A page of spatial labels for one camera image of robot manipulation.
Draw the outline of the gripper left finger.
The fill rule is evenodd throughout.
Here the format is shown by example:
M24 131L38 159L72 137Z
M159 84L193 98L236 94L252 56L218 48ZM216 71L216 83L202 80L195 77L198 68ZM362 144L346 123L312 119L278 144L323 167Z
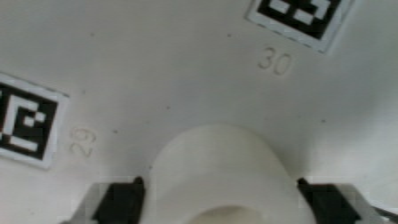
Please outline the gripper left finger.
M129 183L111 183L92 214L97 224L138 224L145 198L140 176Z

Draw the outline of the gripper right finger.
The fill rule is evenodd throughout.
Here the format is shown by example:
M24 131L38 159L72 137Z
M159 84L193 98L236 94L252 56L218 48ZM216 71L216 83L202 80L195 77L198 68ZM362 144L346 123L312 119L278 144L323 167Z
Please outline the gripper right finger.
M316 224L355 224L362 218L333 184L296 180L296 189L310 207Z

